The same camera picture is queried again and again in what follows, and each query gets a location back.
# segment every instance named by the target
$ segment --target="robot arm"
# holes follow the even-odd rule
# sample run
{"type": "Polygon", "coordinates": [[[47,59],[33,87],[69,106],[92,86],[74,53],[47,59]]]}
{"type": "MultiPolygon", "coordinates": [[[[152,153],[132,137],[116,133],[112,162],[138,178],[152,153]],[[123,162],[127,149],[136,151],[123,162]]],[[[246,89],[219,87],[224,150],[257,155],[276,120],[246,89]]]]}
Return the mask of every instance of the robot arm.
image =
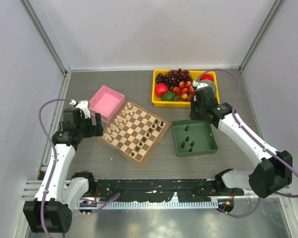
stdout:
{"type": "Polygon", "coordinates": [[[44,218],[48,231],[50,233],[66,233],[71,227],[72,211],[77,207],[80,198],[84,195],[92,195],[96,189],[94,177],[89,172],[76,173],[72,177],[70,185],[64,187],[71,161],[82,138],[103,135],[100,114],[95,114],[96,125],[93,125],[88,110],[88,101],[80,101],[77,104],[72,100],[70,104],[74,107],[64,110],[62,128],[52,136],[52,142],[57,152],[56,165],[54,165],[52,150],[39,191],[33,201],[26,201],[23,206],[24,215],[34,233],[44,232],[40,219],[42,202],[45,206],[44,218]],[[43,192],[49,179],[51,182],[43,201],[43,192]]]}
{"type": "Polygon", "coordinates": [[[243,123],[240,116],[232,113],[232,107],[228,103],[218,104],[214,92],[208,84],[194,82],[195,97],[190,100],[190,118],[194,120],[206,120],[220,131],[228,135],[247,155],[255,170],[236,171],[225,170],[218,175],[219,188],[243,188],[253,190],[259,197],[266,198],[272,193],[291,184],[292,173],[282,163],[275,160],[267,151],[272,151],[292,166],[292,157],[287,151],[278,152],[268,145],[254,131],[243,123]]]}

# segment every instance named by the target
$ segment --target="green box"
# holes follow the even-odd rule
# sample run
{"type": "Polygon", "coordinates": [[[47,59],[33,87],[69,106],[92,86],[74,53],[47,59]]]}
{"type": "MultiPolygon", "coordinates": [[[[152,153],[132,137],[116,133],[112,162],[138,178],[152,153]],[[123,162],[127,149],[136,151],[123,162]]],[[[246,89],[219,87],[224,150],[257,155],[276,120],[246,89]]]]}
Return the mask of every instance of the green box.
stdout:
{"type": "Polygon", "coordinates": [[[211,125],[205,120],[175,120],[172,122],[172,135],[177,157],[210,155],[218,150],[211,125]],[[194,141],[193,150],[189,152],[192,141],[194,141]]]}

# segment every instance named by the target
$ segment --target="yellow basket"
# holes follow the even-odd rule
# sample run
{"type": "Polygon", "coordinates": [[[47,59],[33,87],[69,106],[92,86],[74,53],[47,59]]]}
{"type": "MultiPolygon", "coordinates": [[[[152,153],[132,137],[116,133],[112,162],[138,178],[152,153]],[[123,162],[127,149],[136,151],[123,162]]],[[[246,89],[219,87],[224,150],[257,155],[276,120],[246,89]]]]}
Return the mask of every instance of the yellow basket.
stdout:
{"type": "MultiPolygon", "coordinates": [[[[158,97],[155,93],[154,93],[154,89],[156,86],[155,83],[155,78],[157,77],[157,75],[159,73],[162,74],[166,74],[168,73],[169,70],[168,69],[156,69],[153,71],[153,80],[152,80],[152,97],[151,97],[151,101],[152,103],[156,106],[156,107],[170,107],[170,108],[189,108],[190,107],[190,102],[165,102],[165,101],[161,101],[161,98],[158,97]]],[[[204,73],[205,71],[197,71],[197,70],[190,70],[190,75],[192,76],[193,80],[198,79],[198,77],[204,73]]],[[[220,104],[220,96],[219,96],[219,89],[218,89],[218,82],[217,82],[217,75],[215,74],[214,71],[208,72],[208,74],[210,74],[213,79],[214,79],[214,83],[217,87],[217,92],[215,94],[215,97],[218,100],[218,103],[220,104]]]]}

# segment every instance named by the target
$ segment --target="pink tray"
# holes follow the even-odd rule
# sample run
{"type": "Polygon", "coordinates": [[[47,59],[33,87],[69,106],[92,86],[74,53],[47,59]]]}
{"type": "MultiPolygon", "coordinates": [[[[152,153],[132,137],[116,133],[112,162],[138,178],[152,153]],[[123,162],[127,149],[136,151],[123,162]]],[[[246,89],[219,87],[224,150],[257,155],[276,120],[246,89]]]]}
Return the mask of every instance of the pink tray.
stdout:
{"type": "Polygon", "coordinates": [[[101,119],[108,123],[124,104],[125,95],[102,86],[89,101],[89,110],[92,115],[100,113],[101,119]]]}

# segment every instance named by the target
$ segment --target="chessboard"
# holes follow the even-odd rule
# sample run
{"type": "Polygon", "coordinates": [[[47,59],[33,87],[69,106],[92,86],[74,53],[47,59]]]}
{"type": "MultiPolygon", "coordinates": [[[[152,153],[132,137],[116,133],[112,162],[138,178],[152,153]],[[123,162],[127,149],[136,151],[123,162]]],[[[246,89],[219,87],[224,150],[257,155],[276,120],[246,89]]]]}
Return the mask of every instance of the chessboard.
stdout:
{"type": "Polygon", "coordinates": [[[142,167],[170,127],[170,122],[128,101],[98,140],[142,167]]]}

